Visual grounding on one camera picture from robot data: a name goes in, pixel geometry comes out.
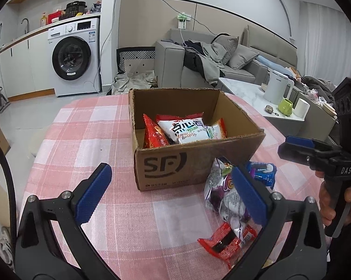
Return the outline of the white noodle snack bag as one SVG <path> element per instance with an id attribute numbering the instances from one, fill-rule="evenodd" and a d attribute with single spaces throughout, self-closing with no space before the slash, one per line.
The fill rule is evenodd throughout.
<path id="1" fill-rule="evenodd" d="M 166 136 L 177 144 L 227 138 L 222 118 L 211 126 L 205 125 L 202 118 L 159 121 L 157 123 Z"/>

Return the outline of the red corn snack bag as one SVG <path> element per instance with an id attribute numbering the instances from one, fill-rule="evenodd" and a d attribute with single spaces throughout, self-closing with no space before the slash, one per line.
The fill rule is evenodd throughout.
<path id="1" fill-rule="evenodd" d="M 165 147 L 169 144 L 163 130 L 146 114 L 143 114 L 145 132 L 144 132 L 144 145 L 145 149 L 152 149 L 158 147 Z"/>

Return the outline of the white washing machine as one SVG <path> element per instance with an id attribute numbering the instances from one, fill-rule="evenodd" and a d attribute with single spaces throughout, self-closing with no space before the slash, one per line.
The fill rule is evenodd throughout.
<path id="1" fill-rule="evenodd" d="M 55 95 L 101 91 L 99 17 L 69 21 L 47 32 Z"/>

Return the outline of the white electric kettle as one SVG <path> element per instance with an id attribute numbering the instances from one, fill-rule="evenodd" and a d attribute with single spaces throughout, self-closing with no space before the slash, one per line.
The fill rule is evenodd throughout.
<path id="1" fill-rule="evenodd" d="M 290 85 L 287 96 L 284 97 L 284 92 L 287 86 Z M 269 84 L 263 98 L 275 105 L 279 105 L 283 99 L 288 99 L 294 87 L 294 81 L 289 79 L 286 75 L 275 70 L 269 70 Z"/>

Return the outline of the pink plaid tablecloth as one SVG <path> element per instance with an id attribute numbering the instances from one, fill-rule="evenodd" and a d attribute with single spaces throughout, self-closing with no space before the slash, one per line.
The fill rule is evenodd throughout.
<path id="1" fill-rule="evenodd" d="M 113 179 L 87 237 L 122 279 L 222 279 L 227 265 L 198 243 L 220 225 L 203 185 L 137 189 L 127 95 L 77 99 L 56 111 L 35 157 L 25 195 L 51 199 L 73 190 L 102 162 Z"/>

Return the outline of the metal tea strainer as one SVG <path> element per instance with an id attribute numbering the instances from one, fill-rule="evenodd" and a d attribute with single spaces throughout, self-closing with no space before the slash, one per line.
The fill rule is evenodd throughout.
<path id="1" fill-rule="evenodd" d="M 267 112 L 268 114 L 273 114 L 275 116 L 279 116 L 279 114 L 277 112 L 274 111 L 274 108 L 271 105 L 266 105 L 264 108 L 265 112 Z"/>

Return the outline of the blue Oreo cookie pack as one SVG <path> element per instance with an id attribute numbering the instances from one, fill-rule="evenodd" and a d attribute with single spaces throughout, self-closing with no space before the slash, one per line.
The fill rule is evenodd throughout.
<path id="1" fill-rule="evenodd" d="M 263 183 L 271 190 L 274 189 L 277 167 L 273 163 L 249 161 L 246 164 L 246 169 L 253 179 Z"/>

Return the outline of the grey clothes pile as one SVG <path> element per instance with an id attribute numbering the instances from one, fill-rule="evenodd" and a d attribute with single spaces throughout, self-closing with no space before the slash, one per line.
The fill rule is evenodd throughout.
<path id="1" fill-rule="evenodd" d="M 195 72 L 212 87 L 216 87 L 218 80 L 224 75 L 222 64 L 227 50 L 223 45 L 213 42 L 193 42 L 191 40 L 184 42 L 184 61 L 183 65 Z"/>

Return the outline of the grey sofa cushion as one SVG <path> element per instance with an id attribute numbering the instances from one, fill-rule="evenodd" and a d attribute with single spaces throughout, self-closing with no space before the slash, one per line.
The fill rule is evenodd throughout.
<path id="1" fill-rule="evenodd" d="M 258 55 L 258 51 L 255 51 L 251 47 L 246 47 L 242 44 L 239 44 L 237 49 L 232 54 L 227 65 L 234 70 L 240 70 L 252 60 L 254 60 Z"/>

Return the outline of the grey sofa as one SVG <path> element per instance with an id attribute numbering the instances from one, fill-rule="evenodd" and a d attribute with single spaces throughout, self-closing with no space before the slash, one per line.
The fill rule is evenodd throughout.
<path id="1" fill-rule="evenodd" d="M 261 84 L 269 65 L 295 68 L 296 48 L 253 26 L 241 36 L 171 29 L 155 44 L 155 77 L 161 88 L 214 88 L 219 78 Z"/>

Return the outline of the purple grape candy bag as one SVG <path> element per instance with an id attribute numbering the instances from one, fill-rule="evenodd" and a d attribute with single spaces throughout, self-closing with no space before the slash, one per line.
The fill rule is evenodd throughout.
<path id="1" fill-rule="evenodd" d="M 217 212 L 235 235 L 242 238 L 250 215 L 234 187 L 233 168 L 224 158 L 214 159 L 204 189 L 205 207 Z"/>

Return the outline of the green mug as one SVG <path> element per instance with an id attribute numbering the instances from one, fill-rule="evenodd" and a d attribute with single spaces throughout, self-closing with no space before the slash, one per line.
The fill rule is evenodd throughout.
<path id="1" fill-rule="evenodd" d="M 293 113 L 293 103 L 287 98 L 283 98 L 277 108 L 284 116 L 291 116 Z"/>

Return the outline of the red black snack packet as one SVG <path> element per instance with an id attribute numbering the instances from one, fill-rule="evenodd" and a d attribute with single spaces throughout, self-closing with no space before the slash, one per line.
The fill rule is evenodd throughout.
<path id="1" fill-rule="evenodd" d="M 228 223 L 223 223 L 210 238 L 199 238 L 198 243 L 212 256 L 232 268 L 231 259 L 240 254 L 242 248 L 255 240 L 256 231 L 247 225 L 239 238 Z"/>

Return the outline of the red white snack packet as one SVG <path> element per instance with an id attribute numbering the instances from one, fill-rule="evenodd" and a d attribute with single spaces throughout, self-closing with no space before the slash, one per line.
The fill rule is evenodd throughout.
<path id="1" fill-rule="evenodd" d="M 184 120 L 184 119 L 194 119 L 194 118 L 202 118 L 203 112 L 196 113 L 196 114 L 189 114 L 187 116 L 175 116 L 175 115 L 164 115 L 164 114 L 157 114 L 156 115 L 156 122 L 159 121 L 175 121 L 175 120 Z"/>

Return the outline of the brown SF cardboard box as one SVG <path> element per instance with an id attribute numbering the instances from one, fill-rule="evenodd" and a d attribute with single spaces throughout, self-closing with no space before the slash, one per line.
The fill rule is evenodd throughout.
<path id="1" fill-rule="evenodd" d="M 134 174 L 145 192 L 205 182 L 213 161 L 249 161 L 265 133 L 236 98 L 210 88 L 132 89 Z"/>

